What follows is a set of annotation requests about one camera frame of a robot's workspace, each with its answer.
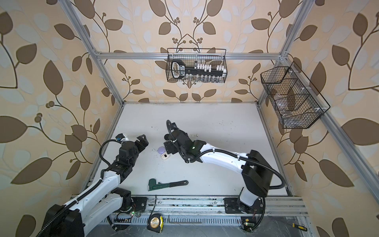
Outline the purple earbud case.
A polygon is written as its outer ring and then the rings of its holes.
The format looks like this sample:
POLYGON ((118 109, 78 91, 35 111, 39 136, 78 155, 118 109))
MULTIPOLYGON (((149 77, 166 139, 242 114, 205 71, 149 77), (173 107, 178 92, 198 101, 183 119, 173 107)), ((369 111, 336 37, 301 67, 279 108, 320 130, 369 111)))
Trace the purple earbud case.
POLYGON ((162 146, 162 147, 159 147, 159 148, 158 148, 157 152, 158 152, 160 155, 162 155, 162 154, 166 153, 166 149, 162 146))

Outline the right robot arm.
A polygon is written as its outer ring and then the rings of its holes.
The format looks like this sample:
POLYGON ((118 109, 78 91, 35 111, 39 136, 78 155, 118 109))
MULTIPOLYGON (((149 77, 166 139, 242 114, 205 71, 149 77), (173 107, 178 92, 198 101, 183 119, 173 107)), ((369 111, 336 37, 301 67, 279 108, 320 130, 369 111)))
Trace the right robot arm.
POLYGON ((195 162, 213 164, 242 176, 244 187, 235 202, 234 209, 247 214, 256 214, 259 209, 262 211, 258 220, 242 224, 243 231, 254 232, 265 215, 265 198, 269 190, 279 190, 286 186, 286 181, 280 172, 272 168, 258 151, 235 153, 223 150, 205 141, 192 141, 187 133, 169 120, 166 121, 166 127, 168 133, 164 137, 164 147, 168 154, 178 153, 187 164, 195 162))

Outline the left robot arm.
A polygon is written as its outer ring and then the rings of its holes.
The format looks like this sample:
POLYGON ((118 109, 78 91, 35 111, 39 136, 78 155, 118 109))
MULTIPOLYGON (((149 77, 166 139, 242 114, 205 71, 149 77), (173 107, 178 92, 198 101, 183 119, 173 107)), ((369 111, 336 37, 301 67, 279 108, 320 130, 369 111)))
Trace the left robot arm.
POLYGON ((55 204, 46 213, 39 237, 85 237, 114 212, 134 215, 145 210, 147 198, 132 198, 131 192, 119 185, 128 177, 137 158, 149 145, 146 135, 129 141, 119 134, 120 144, 114 162, 101 171, 98 181, 64 205, 55 204))

